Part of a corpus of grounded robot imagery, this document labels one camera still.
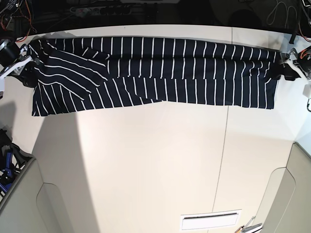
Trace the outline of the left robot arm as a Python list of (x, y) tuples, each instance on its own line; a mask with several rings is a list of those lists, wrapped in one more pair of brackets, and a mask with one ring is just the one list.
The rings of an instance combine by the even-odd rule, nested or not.
[[(289, 28), (290, 11), (294, 10), (294, 26), (291, 32), (289, 44), (293, 45), (297, 36), (302, 37), (306, 42), (310, 43), (311, 38), (303, 34), (302, 24), (303, 20), (306, 21), (308, 26), (311, 25), (311, 2), (309, 0), (294, 0), (291, 5), (287, 5), (283, 0), (277, 0), (274, 8), (268, 15), (272, 18), (268, 25), (272, 25), (277, 16), (277, 9), (283, 5), (285, 11), (284, 27)], [(305, 79), (308, 82), (311, 80), (311, 47), (308, 46), (300, 52), (295, 48), (291, 48), (289, 52), (280, 53), (279, 65), (276, 68), (278, 77), (284, 77), (287, 81), (295, 81), (296, 79)]]

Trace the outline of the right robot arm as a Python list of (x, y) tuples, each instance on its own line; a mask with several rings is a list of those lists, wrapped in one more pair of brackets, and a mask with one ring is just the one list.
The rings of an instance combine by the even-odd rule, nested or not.
[[(16, 33), (8, 29), (11, 20), (23, 18), (29, 23), (26, 34), (18, 39)], [(34, 51), (25, 42), (32, 26), (32, 12), (27, 0), (2, 0), (0, 2), (0, 90), (5, 90), (5, 78), (13, 77), (24, 86), (34, 88), (37, 78), (32, 74), (37, 59)]]

